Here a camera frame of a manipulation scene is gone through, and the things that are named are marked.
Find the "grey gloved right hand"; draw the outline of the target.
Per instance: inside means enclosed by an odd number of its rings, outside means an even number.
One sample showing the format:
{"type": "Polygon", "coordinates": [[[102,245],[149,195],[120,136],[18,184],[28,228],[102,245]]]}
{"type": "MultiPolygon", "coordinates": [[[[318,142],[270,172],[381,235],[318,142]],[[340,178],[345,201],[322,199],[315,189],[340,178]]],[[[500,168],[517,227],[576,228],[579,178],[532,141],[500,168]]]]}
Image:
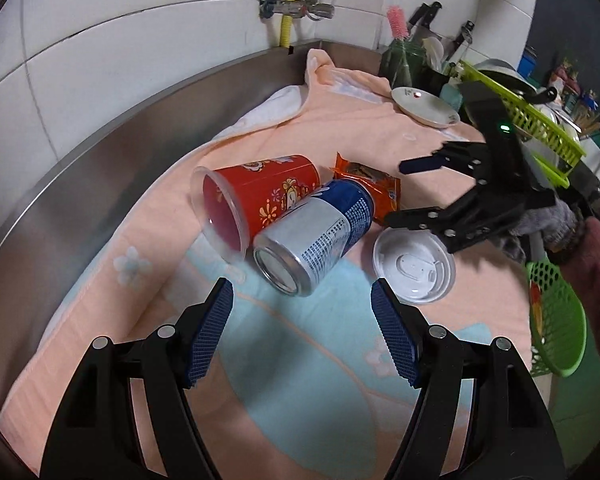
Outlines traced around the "grey gloved right hand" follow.
{"type": "Polygon", "coordinates": [[[582,214],[558,198],[554,206],[527,210],[516,226],[490,242],[509,259],[526,264],[550,252],[565,252],[580,238],[582,228],[582,214]]]}

